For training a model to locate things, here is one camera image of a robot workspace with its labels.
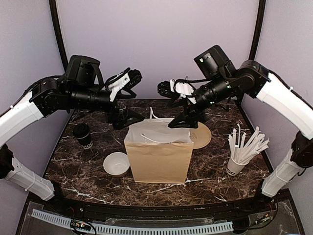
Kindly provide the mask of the black plastic cup lid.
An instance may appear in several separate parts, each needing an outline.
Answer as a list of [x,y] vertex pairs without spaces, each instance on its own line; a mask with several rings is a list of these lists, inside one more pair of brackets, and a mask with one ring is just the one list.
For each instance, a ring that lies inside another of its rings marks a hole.
[[80,124],[75,125],[72,132],[75,138],[81,139],[81,138],[85,138],[89,134],[90,128],[87,124],[80,123]]

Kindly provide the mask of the brown paper bag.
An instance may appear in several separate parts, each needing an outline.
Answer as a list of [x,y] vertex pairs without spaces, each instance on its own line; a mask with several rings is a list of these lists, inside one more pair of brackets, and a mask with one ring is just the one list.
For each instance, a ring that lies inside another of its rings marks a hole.
[[188,128],[169,128],[171,118],[149,118],[132,124],[124,144],[134,180],[140,183],[183,184],[194,143]]

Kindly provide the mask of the black paper coffee cup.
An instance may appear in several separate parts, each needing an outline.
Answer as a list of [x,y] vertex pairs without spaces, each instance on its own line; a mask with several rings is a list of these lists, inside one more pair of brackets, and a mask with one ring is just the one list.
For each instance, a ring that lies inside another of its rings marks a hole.
[[73,135],[84,149],[90,149],[93,146],[90,127],[85,123],[75,125]]

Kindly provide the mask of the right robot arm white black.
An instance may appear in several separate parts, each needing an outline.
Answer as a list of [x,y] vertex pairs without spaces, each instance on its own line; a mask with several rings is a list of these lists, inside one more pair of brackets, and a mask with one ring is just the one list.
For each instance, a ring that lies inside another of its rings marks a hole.
[[263,181],[261,193],[250,200],[250,209],[261,212],[268,197],[277,192],[303,169],[313,165],[313,108],[273,71],[254,60],[236,69],[219,45],[194,61],[209,81],[198,89],[184,79],[170,81],[171,92],[188,100],[184,111],[169,123],[169,128],[197,128],[201,113],[230,97],[247,94],[269,105],[298,128],[287,156]]

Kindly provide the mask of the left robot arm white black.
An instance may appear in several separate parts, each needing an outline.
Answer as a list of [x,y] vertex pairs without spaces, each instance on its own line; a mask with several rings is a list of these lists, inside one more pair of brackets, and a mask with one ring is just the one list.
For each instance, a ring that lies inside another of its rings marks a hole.
[[13,182],[44,201],[58,213],[66,213],[69,203],[59,185],[44,179],[14,157],[7,142],[29,125],[58,110],[99,110],[115,130],[141,122],[144,117],[118,107],[119,99],[132,99],[132,88],[142,79],[138,70],[126,68],[103,80],[100,61],[82,55],[70,58],[65,73],[42,78],[28,87],[19,100],[0,116],[0,177]]

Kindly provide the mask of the beige round plate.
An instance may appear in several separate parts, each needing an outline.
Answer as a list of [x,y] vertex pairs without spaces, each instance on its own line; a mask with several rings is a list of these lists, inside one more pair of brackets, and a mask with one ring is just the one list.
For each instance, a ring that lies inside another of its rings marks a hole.
[[201,122],[198,122],[198,128],[190,129],[190,139],[194,143],[193,149],[206,147],[210,143],[211,138],[211,131],[205,124]]

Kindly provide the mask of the white wrapped straw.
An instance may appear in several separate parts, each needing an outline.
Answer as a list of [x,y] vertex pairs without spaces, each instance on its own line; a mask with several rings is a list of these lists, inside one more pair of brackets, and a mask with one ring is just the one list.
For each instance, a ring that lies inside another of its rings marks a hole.
[[248,140],[248,142],[246,143],[246,145],[243,148],[241,159],[240,159],[239,163],[243,163],[244,162],[244,158],[249,153],[249,148],[251,146],[253,146],[252,142],[256,139],[256,137],[258,136],[259,132],[260,132],[259,131],[259,127],[257,126],[256,129],[255,129],[254,134],[251,136],[251,138]]
[[244,158],[242,164],[247,164],[253,157],[258,155],[267,146],[268,142],[269,139],[265,140],[265,134],[259,134],[252,142],[253,146],[249,148],[249,153]]
[[238,162],[241,161],[243,150],[244,150],[244,145],[245,145],[245,140],[246,140],[246,132],[243,133],[241,143],[240,143],[240,149],[238,152]]
[[238,161],[239,150],[240,150],[240,145],[238,144],[237,136],[238,136],[238,134],[236,134],[236,133],[228,136],[228,142],[229,142],[229,147],[230,147],[230,156],[232,157],[233,161],[235,161],[235,162]]
[[237,141],[238,141],[238,144],[240,144],[241,126],[240,126],[239,123],[237,123],[237,129],[236,129],[236,128],[233,129],[232,134],[235,134],[235,133],[238,134],[238,136],[237,136]]

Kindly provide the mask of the white ceramic bowl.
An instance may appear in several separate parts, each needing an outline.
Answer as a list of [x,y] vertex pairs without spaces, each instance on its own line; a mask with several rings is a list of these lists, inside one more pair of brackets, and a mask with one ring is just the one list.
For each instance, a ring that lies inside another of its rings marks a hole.
[[121,178],[125,176],[129,168],[128,156],[122,152],[111,153],[103,161],[103,169],[112,177]]

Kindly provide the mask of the white paper cup holder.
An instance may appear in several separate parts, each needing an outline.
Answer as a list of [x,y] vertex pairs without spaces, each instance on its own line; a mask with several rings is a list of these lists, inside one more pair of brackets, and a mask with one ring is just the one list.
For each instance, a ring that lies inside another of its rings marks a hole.
[[229,162],[227,164],[226,172],[230,176],[236,176],[240,173],[240,171],[246,166],[246,164],[239,164],[233,160],[232,157],[229,158]]

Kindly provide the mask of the small green circuit board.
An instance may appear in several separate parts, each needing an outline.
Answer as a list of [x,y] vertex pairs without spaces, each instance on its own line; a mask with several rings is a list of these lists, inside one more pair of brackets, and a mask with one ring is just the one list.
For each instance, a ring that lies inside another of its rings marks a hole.
[[83,221],[75,220],[75,219],[72,219],[70,221],[70,227],[72,229],[79,230],[79,231],[90,231],[91,230],[90,225],[86,224]]

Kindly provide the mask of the black front rail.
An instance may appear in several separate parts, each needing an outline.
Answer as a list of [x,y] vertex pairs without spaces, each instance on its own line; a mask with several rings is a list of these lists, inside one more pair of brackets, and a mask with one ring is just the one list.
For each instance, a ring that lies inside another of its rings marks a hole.
[[246,226],[253,214],[259,217],[269,212],[278,221],[284,218],[295,217],[293,200],[290,191],[287,189],[279,191],[272,203],[257,201],[255,198],[247,198],[194,206],[137,207],[105,205],[65,199],[61,206],[57,206],[57,204],[51,204],[41,200],[34,194],[30,194],[27,197],[26,203],[37,203],[49,212],[88,222],[106,221],[110,218],[128,220],[183,220],[212,217],[214,220],[226,219],[239,221]]

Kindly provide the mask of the right black frame post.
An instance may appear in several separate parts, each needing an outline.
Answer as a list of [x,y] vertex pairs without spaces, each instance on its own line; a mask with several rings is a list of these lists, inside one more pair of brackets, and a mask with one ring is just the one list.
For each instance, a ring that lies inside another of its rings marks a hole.
[[261,30],[263,26],[264,14],[265,14],[266,0],[259,0],[255,29],[253,33],[251,48],[248,59],[254,60],[256,58],[257,49],[260,41]]

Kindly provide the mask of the black frame post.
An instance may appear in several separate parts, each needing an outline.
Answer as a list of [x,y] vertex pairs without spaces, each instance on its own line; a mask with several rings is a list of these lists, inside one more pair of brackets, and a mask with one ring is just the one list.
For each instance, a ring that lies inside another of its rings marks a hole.
[[55,39],[56,39],[59,55],[61,58],[62,66],[64,70],[66,70],[68,66],[68,59],[67,59],[65,45],[64,45],[64,41],[62,37],[56,0],[49,0],[49,8],[50,8],[50,14],[51,14],[51,19],[52,19]]
[[261,30],[263,26],[264,14],[265,14],[266,0],[259,0],[255,29],[253,33],[251,48],[248,59],[254,60],[256,58],[257,49],[260,41]]

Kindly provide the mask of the left black frame post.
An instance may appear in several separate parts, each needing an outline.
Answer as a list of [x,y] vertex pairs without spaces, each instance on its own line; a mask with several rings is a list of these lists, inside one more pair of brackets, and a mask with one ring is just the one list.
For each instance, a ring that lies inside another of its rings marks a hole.
[[67,59],[65,45],[64,45],[64,41],[62,37],[56,0],[49,0],[49,8],[50,8],[50,14],[51,14],[51,19],[52,19],[55,39],[56,39],[59,55],[61,58],[62,66],[64,70],[66,70],[68,66],[68,59]]

